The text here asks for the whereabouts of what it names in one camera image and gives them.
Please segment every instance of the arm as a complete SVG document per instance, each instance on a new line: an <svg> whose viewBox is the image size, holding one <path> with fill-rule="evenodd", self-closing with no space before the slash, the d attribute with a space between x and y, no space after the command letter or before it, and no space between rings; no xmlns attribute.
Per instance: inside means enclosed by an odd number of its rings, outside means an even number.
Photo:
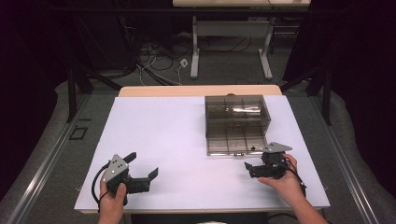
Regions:
<svg viewBox="0 0 396 224"><path fill-rule="evenodd" d="M297 168L297 160L291 155L285 154L283 157ZM260 177L258 180L276 190L279 196L293 209L300 223L328 223L305 198L301 191L300 183L292 172L286 172L280 179Z"/></svg>
<svg viewBox="0 0 396 224"><path fill-rule="evenodd" d="M118 224L123 214L123 199L126 194L126 186L121 183L117 194L107 190L104 181L100 181L100 217L99 224Z"/></svg>

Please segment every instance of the white tabletop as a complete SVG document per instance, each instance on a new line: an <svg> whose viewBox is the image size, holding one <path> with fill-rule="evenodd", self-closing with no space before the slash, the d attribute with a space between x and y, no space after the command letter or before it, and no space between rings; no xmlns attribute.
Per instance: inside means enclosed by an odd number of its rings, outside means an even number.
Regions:
<svg viewBox="0 0 396 224"><path fill-rule="evenodd" d="M173 0L174 7L307 7L311 0Z"/></svg>
<svg viewBox="0 0 396 224"><path fill-rule="evenodd" d="M266 137L293 147L290 154L307 185L307 199L316 208L330 206L285 96L264 96L271 116ZM75 209L96 212L93 177L115 153L137 158L132 177L146 177L159 167L150 192L128 195L127 213L196 213L289 210L276 192L250 178L244 161L261 164L258 156L206 156L205 98L118 97L108 117ZM96 194L99 194L98 183Z"/></svg>

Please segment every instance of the human hand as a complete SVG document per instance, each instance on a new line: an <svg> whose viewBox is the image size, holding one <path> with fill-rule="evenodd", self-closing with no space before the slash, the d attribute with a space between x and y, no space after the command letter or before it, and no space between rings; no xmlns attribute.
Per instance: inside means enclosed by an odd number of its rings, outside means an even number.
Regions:
<svg viewBox="0 0 396 224"><path fill-rule="evenodd" d="M100 217L99 224L118 224L123 214L123 199L126 186L120 183L117 193L108 191L106 182L100 181Z"/></svg>
<svg viewBox="0 0 396 224"><path fill-rule="evenodd" d="M297 172L297 160L290 154L283 154L283 157L292 164L290 169ZM301 186L297 176L292 172L286 172L280 179L272 179L268 177L259 177L258 180L276 190L280 197L285 200L290 206L294 206L300 200L305 200Z"/></svg>

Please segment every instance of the transparent storage container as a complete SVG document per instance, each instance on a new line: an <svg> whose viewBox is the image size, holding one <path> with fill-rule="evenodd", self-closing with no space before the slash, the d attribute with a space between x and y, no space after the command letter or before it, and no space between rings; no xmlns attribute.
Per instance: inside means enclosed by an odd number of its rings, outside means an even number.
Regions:
<svg viewBox="0 0 396 224"><path fill-rule="evenodd" d="M207 155L262 154L271 122L262 95L206 96Z"/></svg>

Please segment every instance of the standing desk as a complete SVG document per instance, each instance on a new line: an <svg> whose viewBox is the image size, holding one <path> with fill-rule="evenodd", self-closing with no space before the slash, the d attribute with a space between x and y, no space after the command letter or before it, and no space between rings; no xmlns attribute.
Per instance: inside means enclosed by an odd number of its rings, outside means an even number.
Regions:
<svg viewBox="0 0 396 224"><path fill-rule="evenodd" d="M270 187L250 178L244 161L261 164L260 156L207 156L205 95L263 94L271 124L266 138L290 147L307 199L317 209L329 207L326 193L292 114L275 85L125 87L114 101L76 201L82 213L97 213L91 195L93 177L115 153L136 152L132 177L159 167L150 192L129 194L125 213L192 214L290 210ZM96 183L99 194L99 183Z"/></svg>
<svg viewBox="0 0 396 224"><path fill-rule="evenodd" d="M174 7L284 7L308 8L310 0L173 0ZM275 18L268 21L198 21L192 17L192 60L191 78L198 77L198 36L254 36L263 37L259 49L262 71L266 79L272 79L267 53L275 27Z"/></svg>

